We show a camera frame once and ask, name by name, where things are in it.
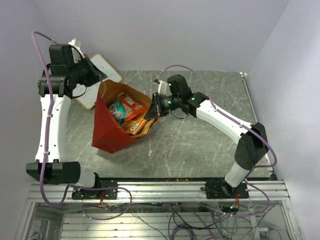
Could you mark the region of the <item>orange chip bag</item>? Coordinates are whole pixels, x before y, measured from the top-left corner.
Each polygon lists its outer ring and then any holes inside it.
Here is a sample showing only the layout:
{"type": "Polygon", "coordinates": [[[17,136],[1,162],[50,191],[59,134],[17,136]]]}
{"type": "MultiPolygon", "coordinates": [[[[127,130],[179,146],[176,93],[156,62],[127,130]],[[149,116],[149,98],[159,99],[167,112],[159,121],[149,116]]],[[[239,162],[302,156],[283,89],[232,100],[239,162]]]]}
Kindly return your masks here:
{"type": "Polygon", "coordinates": [[[139,118],[135,120],[131,120],[127,123],[124,123],[121,127],[123,130],[132,138],[139,139],[147,135],[156,119],[144,119],[139,118]]]}

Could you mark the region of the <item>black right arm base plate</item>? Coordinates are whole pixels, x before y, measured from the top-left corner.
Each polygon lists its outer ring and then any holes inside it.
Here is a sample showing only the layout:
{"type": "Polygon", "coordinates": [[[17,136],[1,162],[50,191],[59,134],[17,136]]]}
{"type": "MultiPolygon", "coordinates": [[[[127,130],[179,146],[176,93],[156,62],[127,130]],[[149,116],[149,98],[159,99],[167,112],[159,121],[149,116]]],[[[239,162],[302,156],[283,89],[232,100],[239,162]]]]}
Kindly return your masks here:
{"type": "Polygon", "coordinates": [[[223,178],[209,178],[205,185],[200,188],[204,191],[207,199],[248,199],[249,193],[245,183],[240,183],[237,187],[231,187],[223,178]]]}

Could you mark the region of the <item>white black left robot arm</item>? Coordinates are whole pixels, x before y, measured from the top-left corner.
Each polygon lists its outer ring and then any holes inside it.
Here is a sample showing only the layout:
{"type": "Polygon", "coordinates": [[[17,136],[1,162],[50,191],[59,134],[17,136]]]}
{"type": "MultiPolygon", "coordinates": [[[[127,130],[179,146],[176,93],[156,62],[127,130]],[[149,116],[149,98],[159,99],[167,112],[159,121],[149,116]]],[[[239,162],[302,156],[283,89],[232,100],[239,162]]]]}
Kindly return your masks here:
{"type": "Polygon", "coordinates": [[[50,63],[37,83],[42,109],[39,147],[35,161],[26,165],[26,173],[44,184],[84,187],[85,194],[96,199],[102,193],[96,175],[67,158],[67,117],[74,89],[78,85],[89,88],[107,75],[72,43],[53,44],[48,50],[50,63]]]}

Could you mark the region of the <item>teal candy snack pack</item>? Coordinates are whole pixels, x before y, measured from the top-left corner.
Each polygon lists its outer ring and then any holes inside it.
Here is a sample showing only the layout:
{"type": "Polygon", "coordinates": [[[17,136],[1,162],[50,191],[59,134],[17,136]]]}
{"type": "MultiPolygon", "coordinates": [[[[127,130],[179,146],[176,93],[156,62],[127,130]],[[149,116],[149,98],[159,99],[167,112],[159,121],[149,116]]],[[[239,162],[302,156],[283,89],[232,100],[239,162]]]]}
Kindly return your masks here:
{"type": "Polygon", "coordinates": [[[115,100],[108,109],[118,124],[126,117],[124,108],[119,99],[115,100]]]}

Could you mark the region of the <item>orange cracker snack pack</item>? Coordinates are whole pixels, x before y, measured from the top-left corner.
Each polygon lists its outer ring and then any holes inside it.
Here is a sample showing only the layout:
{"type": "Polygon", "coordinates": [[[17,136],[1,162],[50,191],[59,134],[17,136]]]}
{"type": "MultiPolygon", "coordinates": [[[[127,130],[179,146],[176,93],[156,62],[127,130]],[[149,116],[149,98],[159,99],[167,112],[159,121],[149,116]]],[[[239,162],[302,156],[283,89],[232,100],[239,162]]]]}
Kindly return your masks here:
{"type": "Polygon", "coordinates": [[[126,94],[122,95],[119,100],[124,110],[125,122],[129,122],[138,115],[146,112],[146,108],[143,105],[134,101],[130,96],[126,94]]]}

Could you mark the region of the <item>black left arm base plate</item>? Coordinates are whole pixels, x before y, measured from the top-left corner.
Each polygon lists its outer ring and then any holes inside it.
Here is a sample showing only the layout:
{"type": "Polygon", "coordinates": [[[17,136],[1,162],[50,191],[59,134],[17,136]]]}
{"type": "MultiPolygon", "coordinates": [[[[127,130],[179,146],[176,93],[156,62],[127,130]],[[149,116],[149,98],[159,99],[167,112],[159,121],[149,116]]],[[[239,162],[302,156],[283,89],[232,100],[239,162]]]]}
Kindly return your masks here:
{"type": "Polygon", "coordinates": [[[115,180],[102,179],[93,188],[74,188],[72,200],[115,200],[118,195],[118,183],[115,180]]]}

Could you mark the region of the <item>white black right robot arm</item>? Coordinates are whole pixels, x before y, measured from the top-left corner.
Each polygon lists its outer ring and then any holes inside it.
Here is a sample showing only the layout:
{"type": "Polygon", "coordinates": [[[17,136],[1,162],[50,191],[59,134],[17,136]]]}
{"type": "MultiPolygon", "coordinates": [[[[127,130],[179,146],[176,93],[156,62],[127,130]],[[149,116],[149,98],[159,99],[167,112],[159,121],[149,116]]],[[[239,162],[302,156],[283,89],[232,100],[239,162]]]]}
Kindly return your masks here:
{"type": "Polygon", "coordinates": [[[251,124],[235,118],[222,108],[213,106],[207,95],[192,92],[181,74],[175,74],[167,81],[155,79],[154,83],[158,90],[152,95],[145,119],[165,117],[180,109],[186,115],[211,124],[236,144],[234,164],[220,186],[224,197],[233,197],[238,192],[240,183],[269,151],[265,127],[259,122],[251,124]]]}

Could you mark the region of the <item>red paper bag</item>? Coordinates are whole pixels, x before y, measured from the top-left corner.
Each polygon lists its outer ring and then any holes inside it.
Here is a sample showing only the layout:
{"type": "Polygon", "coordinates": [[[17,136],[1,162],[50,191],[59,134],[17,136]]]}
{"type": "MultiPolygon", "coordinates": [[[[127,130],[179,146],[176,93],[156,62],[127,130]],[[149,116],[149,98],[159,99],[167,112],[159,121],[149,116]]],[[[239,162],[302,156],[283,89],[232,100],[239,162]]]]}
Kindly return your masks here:
{"type": "Polygon", "coordinates": [[[120,100],[122,95],[130,96],[146,108],[145,113],[136,116],[133,120],[145,119],[145,114],[152,103],[150,97],[127,84],[112,80],[105,80],[100,84],[95,103],[92,146],[111,154],[132,145],[139,139],[132,138],[122,128],[122,125],[129,121],[125,122],[123,119],[118,124],[109,111],[109,106],[115,100],[120,100]]]}

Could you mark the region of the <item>aluminium rail frame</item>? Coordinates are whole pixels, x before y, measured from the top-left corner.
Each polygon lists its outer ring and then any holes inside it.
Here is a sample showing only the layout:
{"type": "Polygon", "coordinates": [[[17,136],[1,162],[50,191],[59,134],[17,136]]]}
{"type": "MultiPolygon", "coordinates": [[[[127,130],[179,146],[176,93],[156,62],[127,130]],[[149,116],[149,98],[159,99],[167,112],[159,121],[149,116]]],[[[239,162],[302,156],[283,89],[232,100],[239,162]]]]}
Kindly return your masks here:
{"type": "Polygon", "coordinates": [[[28,193],[18,240],[300,240],[284,181],[252,178],[249,198],[207,199],[209,178],[103,178],[116,199],[73,200],[79,187],[38,184],[28,193]]]}

